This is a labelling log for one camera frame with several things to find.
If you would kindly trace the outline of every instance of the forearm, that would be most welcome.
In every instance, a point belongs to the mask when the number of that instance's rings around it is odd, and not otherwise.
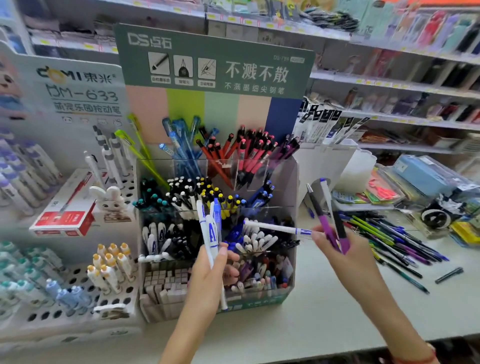
[[[382,335],[394,358],[421,361],[432,356],[432,349],[420,337],[393,298],[388,304],[365,305],[362,308]]]
[[[158,364],[189,364],[203,338],[204,333],[195,332],[180,317]]]

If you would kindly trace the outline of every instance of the white plastic container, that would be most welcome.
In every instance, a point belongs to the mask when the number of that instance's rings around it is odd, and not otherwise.
[[[343,170],[335,190],[348,194],[365,191],[376,162],[377,157],[370,151],[357,149]]]

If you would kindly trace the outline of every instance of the lime green stripe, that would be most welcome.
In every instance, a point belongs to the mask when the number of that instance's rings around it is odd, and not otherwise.
[[[183,118],[189,127],[194,116],[199,116],[202,121],[204,120],[205,92],[168,88],[167,99],[168,117],[171,120]]]
[[[239,100],[240,95],[205,92],[205,127],[208,132],[212,128],[220,130],[216,139],[221,145],[227,140],[228,134],[237,135]]]

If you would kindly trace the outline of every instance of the cartoon rabbit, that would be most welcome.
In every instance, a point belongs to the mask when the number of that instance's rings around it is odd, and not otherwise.
[[[126,214],[127,204],[118,187],[111,186],[105,191],[101,187],[91,186],[90,193],[96,197],[97,207],[105,212],[105,222],[131,221]]]

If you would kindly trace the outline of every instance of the person's left hand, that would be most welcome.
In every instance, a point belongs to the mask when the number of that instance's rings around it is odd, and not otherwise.
[[[222,285],[235,284],[239,271],[227,264],[227,260],[238,261],[240,256],[227,250],[226,243],[220,243],[213,268],[210,269],[205,245],[200,247],[197,260],[192,268],[187,299],[179,318],[179,324],[186,325],[198,334],[203,334],[218,310]]]

